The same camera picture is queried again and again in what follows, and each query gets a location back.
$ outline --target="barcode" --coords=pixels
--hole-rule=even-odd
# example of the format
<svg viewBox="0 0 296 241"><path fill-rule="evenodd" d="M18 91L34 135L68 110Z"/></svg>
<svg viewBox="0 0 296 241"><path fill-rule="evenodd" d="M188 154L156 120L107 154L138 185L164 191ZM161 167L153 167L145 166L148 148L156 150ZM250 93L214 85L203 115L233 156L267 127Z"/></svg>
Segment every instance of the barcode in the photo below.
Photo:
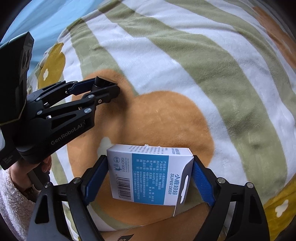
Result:
<svg viewBox="0 0 296 241"><path fill-rule="evenodd" d="M131 200L131 181L129 178L116 177L118 196L120 198Z"/></svg>

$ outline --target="striped blanket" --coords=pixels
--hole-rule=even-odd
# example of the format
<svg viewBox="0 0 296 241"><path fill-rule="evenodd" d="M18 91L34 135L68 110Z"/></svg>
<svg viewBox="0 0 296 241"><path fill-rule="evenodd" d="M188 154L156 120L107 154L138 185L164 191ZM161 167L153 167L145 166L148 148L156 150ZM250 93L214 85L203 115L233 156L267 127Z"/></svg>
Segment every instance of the striped blanket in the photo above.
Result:
<svg viewBox="0 0 296 241"><path fill-rule="evenodd" d="M121 88L97 107L93 129L52 155L52 182L81 176L113 144L188 147L217 177L254 183L274 240L296 214L295 56L289 29L260 1L102 3L28 78L29 92L95 76ZM202 202L190 182L184 212ZM169 219L173 207L115 200L107 176L89 211L100 231L114 231Z"/></svg>

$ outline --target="blue label panel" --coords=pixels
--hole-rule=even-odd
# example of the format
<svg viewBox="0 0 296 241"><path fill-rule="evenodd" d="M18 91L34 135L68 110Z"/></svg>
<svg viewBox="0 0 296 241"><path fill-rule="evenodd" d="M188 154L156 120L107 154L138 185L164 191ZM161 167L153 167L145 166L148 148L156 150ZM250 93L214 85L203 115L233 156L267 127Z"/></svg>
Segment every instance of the blue label panel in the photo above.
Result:
<svg viewBox="0 0 296 241"><path fill-rule="evenodd" d="M132 154L134 202L163 205L168 158L164 155Z"/></svg>

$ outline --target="light blue fabric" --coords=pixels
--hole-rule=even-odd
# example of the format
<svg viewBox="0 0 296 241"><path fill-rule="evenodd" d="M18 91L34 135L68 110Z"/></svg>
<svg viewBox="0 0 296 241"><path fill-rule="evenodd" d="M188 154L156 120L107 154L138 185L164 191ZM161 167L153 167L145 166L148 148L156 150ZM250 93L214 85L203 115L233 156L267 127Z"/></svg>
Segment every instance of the light blue fabric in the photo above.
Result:
<svg viewBox="0 0 296 241"><path fill-rule="evenodd" d="M29 31L35 39L28 76L62 30L94 11L102 0L32 0L16 17L1 43Z"/></svg>

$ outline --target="box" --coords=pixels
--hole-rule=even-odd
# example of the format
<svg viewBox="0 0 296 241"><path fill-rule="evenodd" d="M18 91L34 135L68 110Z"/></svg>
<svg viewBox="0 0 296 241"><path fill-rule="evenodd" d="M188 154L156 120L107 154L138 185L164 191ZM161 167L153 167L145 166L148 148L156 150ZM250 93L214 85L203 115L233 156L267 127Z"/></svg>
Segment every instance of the box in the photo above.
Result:
<svg viewBox="0 0 296 241"><path fill-rule="evenodd" d="M175 206L184 204L193 155L188 148L114 145L107 149L113 198Z"/></svg>

